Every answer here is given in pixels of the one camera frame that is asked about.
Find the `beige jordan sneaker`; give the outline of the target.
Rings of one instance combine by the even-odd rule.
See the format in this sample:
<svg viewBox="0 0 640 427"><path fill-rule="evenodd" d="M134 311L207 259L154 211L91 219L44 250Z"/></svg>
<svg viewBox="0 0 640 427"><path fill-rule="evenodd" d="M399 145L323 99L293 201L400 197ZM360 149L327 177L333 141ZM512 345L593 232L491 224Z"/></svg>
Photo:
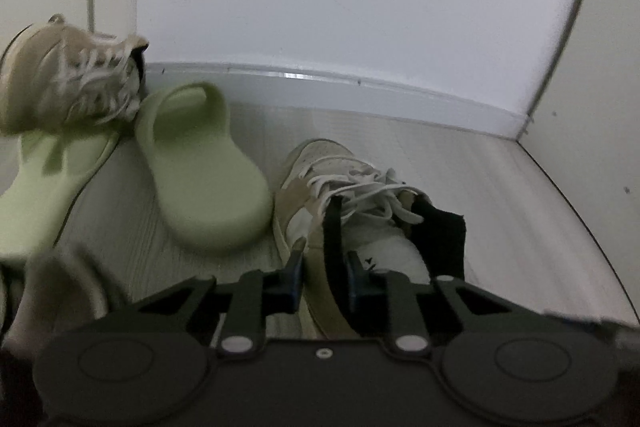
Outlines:
<svg viewBox="0 0 640 427"><path fill-rule="evenodd" d="M359 337L347 309L349 253L368 272L399 272L417 284L464 277L463 217L332 140L307 140L288 155L272 227L281 259L299 251L306 261L299 311L306 338Z"/></svg>
<svg viewBox="0 0 640 427"><path fill-rule="evenodd" d="M1 57L1 132L62 129L136 117L149 41L90 32L60 14L29 25Z"/></svg>

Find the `black puma sneaker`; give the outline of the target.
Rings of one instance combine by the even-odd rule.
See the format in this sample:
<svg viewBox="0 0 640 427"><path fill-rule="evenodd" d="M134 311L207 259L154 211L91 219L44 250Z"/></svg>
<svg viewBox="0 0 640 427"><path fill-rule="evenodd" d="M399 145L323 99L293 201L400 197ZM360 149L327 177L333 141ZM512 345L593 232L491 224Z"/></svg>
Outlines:
<svg viewBox="0 0 640 427"><path fill-rule="evenodd" d="M32 360L51 339L129 303L112 274L81 244L1 262L1 349Z"/></svg>

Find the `light green slide sandal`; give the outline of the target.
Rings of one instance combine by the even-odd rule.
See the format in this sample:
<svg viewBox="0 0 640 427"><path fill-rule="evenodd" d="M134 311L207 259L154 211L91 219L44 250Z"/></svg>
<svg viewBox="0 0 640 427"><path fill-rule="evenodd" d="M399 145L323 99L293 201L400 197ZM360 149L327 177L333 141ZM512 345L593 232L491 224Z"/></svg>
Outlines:
<svg viewBox="0 0 640 427"><path fill-rule="evenodd" d="M150 94L134 135L175 240L226 253L262 236L272 215L265 176L235 144L224 94L206 81Z"/></svg>
<svg viewBox="0 0 640 427"><path fill-rule="evenodd" d="M75 199L111 156L116 128L27 132L17 174L1 194L1 259L23 262L52 248Z"/></svg>

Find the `white cabinet panel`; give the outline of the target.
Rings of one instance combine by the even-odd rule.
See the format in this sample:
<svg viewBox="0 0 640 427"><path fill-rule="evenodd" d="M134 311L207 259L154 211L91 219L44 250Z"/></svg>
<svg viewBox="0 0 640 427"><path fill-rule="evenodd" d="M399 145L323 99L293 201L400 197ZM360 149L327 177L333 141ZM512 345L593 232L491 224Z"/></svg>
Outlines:
<svg viewBox="0 0 640 427"><path fill-rule="evenodd" d="M585 223L639 306L639 0L580 0L527 152Z"/></svg>

